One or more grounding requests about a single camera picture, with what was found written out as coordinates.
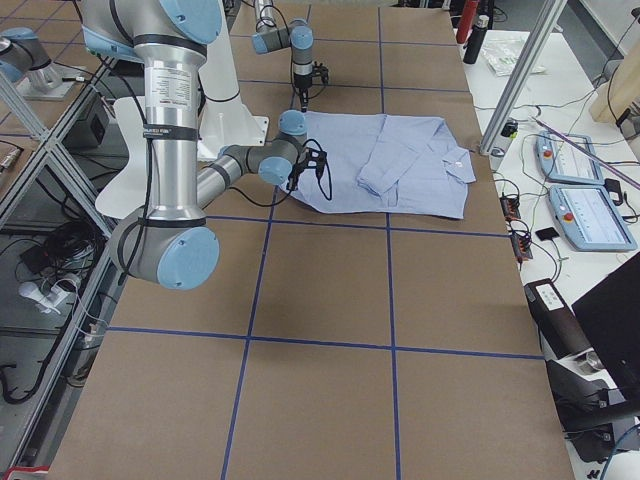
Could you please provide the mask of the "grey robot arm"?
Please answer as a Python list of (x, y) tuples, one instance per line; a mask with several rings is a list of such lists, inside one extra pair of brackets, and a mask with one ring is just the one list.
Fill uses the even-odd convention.
[(168, 289), (196, 288), (220, 252), (204, 207), (249, 173), (285, 182), (300, 165), (306, 119), (288, 110), (270, 144), (228, 146), (199, 169), (199, 73), (208, 53), (230, 45), (221, 2), (85, 1), (80, 11), (92, 53), (144, 66), (145, 97), (134, 112), (145, 143), (144, 199), (115, 228), (111, 259), (126, 275)]
[(254, 51), (259, 55), (288, 49), (291, 54), (290, 82), (297, 95), (300, 109), (306, 112), (309, 90), (313, 86), (316, 64), (313, 60), (314, 36), (306, 20), (286, 21), (272, 1), (254, 1)]

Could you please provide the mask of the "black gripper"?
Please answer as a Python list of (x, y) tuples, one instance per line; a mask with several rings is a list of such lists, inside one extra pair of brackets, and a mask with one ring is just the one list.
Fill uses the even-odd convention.
[(309, 89), (312, 87), (312, 75), (293, 73), (293, 86), (299, 97), (300, 111), (306, 112), (309, 105)]
[(292, 165), (292, 170), (286, 182), (287, 191), (296, 191), (298, 189), (299, 179), (302, 173), (307, 169), (307, 161), (298, 161)]

